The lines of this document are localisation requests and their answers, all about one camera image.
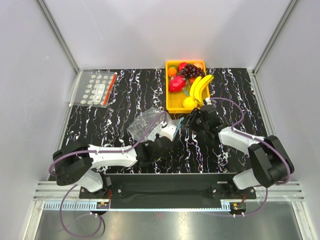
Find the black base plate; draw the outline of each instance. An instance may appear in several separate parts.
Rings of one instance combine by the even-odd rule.
[[[226,191],[235,173],[203,174],[109,174],[112,191],[111,209],[181,209],[220,208],[221,199],[255,199],[247,188],[241,192]],[[81,199],[108,199],[106,190],[95,193],[81,188]]]

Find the yellow basket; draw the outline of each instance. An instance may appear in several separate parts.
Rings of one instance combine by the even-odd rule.
[[[187,95],[183,92],[170,92],[169,91],[169,82],[170,79],[168,77],[168,67],[174,65],[178,68],[180,63],[202,63],[203,71],[206,72],[206,65],[204,61],[167,61],[165,62],[165,106],[170,114],[189,114],[192,112],[193,108],[185,108],[182,105],[182,102],[187,97]],[[210,97],[209,87],[206,87],[206,90],[202,92],[202,99]]]

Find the label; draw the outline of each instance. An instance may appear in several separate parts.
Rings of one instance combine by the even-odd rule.
[[[95,89],[95,94],[93,96],[92,102],[99,102],[102,99],[102,96],[104,95],[106,85],[105,84],[97,84]]]

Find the grapes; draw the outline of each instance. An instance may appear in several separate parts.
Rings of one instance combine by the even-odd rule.
[[[186,64],[184,68],[180,72],[185,78],[197,78],[197,77],[204,77],[206,73],[200,67],[196,67],[193,64]]]

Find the metal floor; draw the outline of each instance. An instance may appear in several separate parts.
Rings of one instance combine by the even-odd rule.
[[[258,207],[248,203],[247,212]],[[65,225],[84,211],[64,211]],[[224,212],[214,214],[228,215]],[[204,212],[107,212],[103,228],[91,239],[97,240],[302,240],[302,235],[289,202],[267,202],[256,215],[248,217],[221,217]],[[99,220],[88,216],[68,229],[74,234],[90,235]],[[73,240],[62,230],[59,212],[45,210],[36,240]]]

